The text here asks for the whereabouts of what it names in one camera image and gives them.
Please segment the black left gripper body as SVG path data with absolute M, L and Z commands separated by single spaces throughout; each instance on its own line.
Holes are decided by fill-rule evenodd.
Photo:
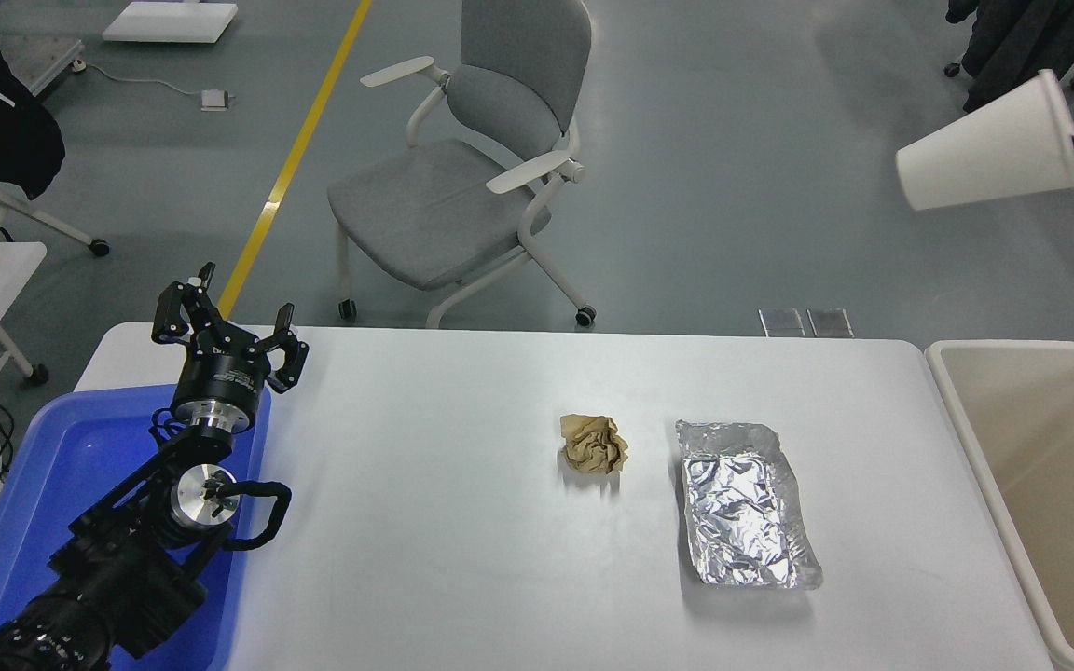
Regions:
M 172 400 L 173 414 L 190 418 L 192 404 L 218 402 L 240 415 L 255 418 L 271 373 L 268 358 L 248 356 L 247 350 L 256 341 L 253 333 L 240 329 L 226 330 L 222 335 L 197 331 L 186 347 L 186 361 Z

